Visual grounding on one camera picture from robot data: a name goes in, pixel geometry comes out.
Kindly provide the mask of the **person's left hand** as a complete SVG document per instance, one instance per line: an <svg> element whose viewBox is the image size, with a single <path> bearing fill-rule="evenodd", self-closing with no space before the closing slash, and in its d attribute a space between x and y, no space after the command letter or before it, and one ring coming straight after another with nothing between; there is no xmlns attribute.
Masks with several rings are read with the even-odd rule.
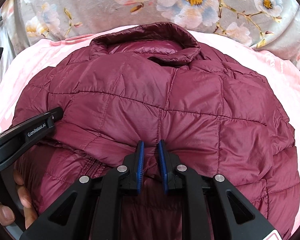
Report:
<svg viewBox="0 0 300 240"><path fill-rule="evenodd" d="M19 171L13 170L13 179L16 183L16 191L23 206L25 217L25 228L27 229L36 219L37 213L32 205L32 200L28 189L24 185L24 180ZM15 221L15 215L11 208L0 204L0 224L2 226L11 225Z"/></svg>

